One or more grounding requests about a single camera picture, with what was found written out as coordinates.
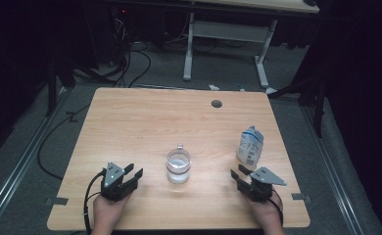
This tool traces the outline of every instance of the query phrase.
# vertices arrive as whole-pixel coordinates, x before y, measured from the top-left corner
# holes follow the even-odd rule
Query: glass cup
[[[190,176],[191,157],[183,149],[182,144],[178,144],[176,149],[167,154],[167,178],[174,184],[181,184],[187,181]]]

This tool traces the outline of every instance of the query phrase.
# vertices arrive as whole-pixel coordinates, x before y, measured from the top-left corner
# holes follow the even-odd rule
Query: human hand
[[[92,235],[109,235],[112,234],[115,226],[118,224],[124,207],[130,196],[127,195],[121,201],[110,201],[101,195],[93,202],[94,210],[94,227]]]
[[[257,203],[250,200],[246,195],[242,194],[246,199],[247,203],[250,205],[253,216],[255,220],[261,225],[264,233],[266,235],[282,235],[285,234],[282,224],[280,222],[279,210],[270,201],[265,201],[263,203]],[[282,201],[276,192],[272,193],[270,199],[279,206],[282,211]]]

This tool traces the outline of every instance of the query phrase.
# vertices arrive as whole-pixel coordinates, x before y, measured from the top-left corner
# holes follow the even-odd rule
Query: wrist
[[[114,228],[110,225],[95,224],[93,230],[91,231],[91,235],[110,235],[113,230]]]

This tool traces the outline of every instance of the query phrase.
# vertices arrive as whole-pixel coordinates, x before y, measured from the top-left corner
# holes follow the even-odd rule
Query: gray carpet
[[[223,45],[216,47],[210,44],[197,44],[196,50],[209,52],[195,52],[193,77],[187,82],[182,80],[184,48],[166,47],[162,50],[149,46],[142,52],[150,57],[152,64],[150,69],[134,83],[134,86],[158,85],[208,90],[209,84],[213,84],[220,90],[239,90],[241,86],[247,91],[263,92],[253,59],[260,48],[259,45],[250,44],[234,48],[229,46],[231,43],[224,42]],[[134,46],[136,50],[141,48],[145,48],[145,45]],[[267,63],[264,64],[270,86],[280,89],[289,85],[307,50],[288,50],[284,45],[271,47],[266,55]],[[130,68],[125,75],[126,83],[128,84],[147,66],[148,61],[145,56],[132,52]],[[67,112],[76,112],[88,105],[94,91],[102,86],[105,85],[78,79],[77,86],[58,111],[51,127],[68,118]],[[22,157],[31,137],[44,120],[47,97],[47,89],[44,88],[32,106],[16,123],[14,131],[0,150],[0,191]],[[294,235],[351,234],[321,158],[319,149],[319,143],[321,143],[333,161],[339,173],[338,176],[351,199],[362,234],[382,234],[382,227],[351,165],[328,103],[325,103],[325,116],[322,123],[323,138],[317,142],[310,129],[310,119],[306,115],[309,113],[309,108],[299,107],[296,98],[297,95],[292,94],[270,100],[301,191],[307,196],[306,205],[311,220],[309,227],[287,228],[286,233]],[[64,175],[86,111],[87,109],[77,114],[74,122],[63,123],[45,142],[41,150],[41,160],[51,172]],[[0,216],[0,234],[72,234],[70,231],[50,231],[46,226],[51,211],[51,206],[47,205],[46,201],[57,195],[60,183],[60,180],[40,169],[35,157],[17,191]],[[243,232],[231,231],[230,233],[244,234]],[[245,234],[251,234],[251,232],[253,231],[246,231]],[[165,232],[141,234],[165,234]]]

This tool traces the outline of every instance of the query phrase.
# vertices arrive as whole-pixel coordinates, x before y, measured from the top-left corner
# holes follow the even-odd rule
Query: table top
[[[214,108],[212,100],[222,106]],[[69,200],[65,206],[54,205],[48,227],[84,229],[87,186],[111,161],[120,167],[135,164],[125,180],[144,170],[117,229],[258,228],[230,176],[231,169],[239,172],[236,149],[241,132],[251,125],[264,135],[258,167],[287,182],[275,186],[284,205],[284,227],[308,226],[305,203],[292,199],[300,193],[299,185],[264,93],[99,88],[58,193]],[[191,173],[185,183],[172,184],[166,159],[178,143],[191,155]],[[100,181],[91,194],[100,191]]]
[[[318,13],[317,6],[309,6],[304,0],[194,0],[195,2],[225,4],[240,7],[265,8],[299,13]]]

